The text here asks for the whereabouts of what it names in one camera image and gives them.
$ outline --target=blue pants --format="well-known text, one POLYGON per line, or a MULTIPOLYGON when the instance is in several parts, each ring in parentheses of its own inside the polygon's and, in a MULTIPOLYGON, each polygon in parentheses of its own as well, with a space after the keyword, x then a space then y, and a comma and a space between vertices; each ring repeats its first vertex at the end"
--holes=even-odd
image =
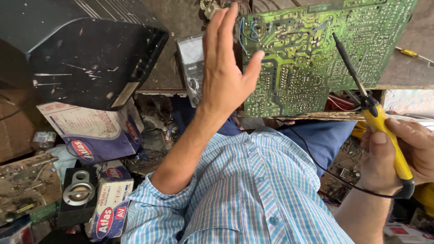
MULTIPOLYGON (((171 100, 173 116, 179 125, 180 134, 182 134, 193 119, 196 109, 191 107, 188 98, 174 96, 171 100)), ((316 162, 321 165, 321 167, 327 168, 333 163, 339 149, 350 136, 355 124, 355 121, 320 121, 307 119, 297 120, 295 125, 283 125, 278 128, 277 131, 289 137, 307 152, 303 141, 288 128, 291 126, 291 128, 306 141, 309 151, 312 153, 316 162)), ((233 118, 228 118, 217 131, 217 133, 227 136, 237 135, 241 132, 233 118)), ((321 177, 324 171, 317 167, 316 173, 318 177, 321 177)))

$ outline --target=red oval logo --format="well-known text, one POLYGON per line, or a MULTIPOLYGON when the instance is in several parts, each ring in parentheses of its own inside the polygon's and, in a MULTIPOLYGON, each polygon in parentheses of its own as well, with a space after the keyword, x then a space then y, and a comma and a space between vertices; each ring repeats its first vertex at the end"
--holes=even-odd
POLYGON ((133 138, 134 142, 138 144, 138 135, 133 124, 127 120, 126 125, 131 138, 133 138))
POLYGON ((89 148, 80 140, 72 140, 72 147, 78 153, 78 156, 82 157, 82 159, 92 162, 93 155, 90 152, 89 148))
POLYGON ((102 211, 99 216, 98 223, 96 224, 96 236, 104 238, 110 230, 113 223, 113 208, 107 207, 102 211))
POLYGON ((423 234, 422 236, 425 237, 426 239, 434 240, 434 236, 431 234, 423 234))
POLYGON ((105 173, 112 179, 122 179, 122 173, 116 168, 108 168, 105 173))

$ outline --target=hand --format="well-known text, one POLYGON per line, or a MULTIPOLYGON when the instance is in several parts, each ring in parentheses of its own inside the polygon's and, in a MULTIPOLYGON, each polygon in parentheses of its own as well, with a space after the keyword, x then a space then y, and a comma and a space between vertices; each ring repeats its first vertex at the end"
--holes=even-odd
MULTIPOLYGON (((398 137, 398 143, 410 166, 415 184, 434 182, 433 132, 415 121, 387 119, 385 123, 398 137)), ((402 184, 393 168, 395 148, 387 134, 372 133, 368 129, 362 136, 361 145, 369 147, 370 159, 362 164, 360 185, 367 190, 385 194, 392 194, 401 188, 402 184)))
POLYGON ((226 120, 255 90, 263 51, 256 52, 243 75, 235 63, 233 26, 238 4, 219 10, 203 38, 205 68, 203 99, 199 108, 226 120))

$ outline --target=blue striped shirt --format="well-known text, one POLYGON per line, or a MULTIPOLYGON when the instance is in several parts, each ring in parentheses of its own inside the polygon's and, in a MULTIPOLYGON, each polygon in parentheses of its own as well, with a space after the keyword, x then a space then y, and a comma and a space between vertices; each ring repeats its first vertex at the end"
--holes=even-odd
POLYGON ((178 194, 150 176, 129 196, 123 243, 353 243, 317 195, 310 157, 268 127, 215 134, 178 194))

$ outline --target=scrap circuit board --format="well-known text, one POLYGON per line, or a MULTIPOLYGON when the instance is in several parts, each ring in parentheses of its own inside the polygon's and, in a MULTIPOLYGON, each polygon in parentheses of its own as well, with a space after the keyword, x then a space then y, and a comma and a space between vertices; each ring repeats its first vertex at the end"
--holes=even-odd
POLYGON ((243 69, 265 51, 245 117, 319 112, 328 94, 357 89, 340 57, 335 32, 365 87, 377 85, 417 0, 346 0, 242 17, 243 69))

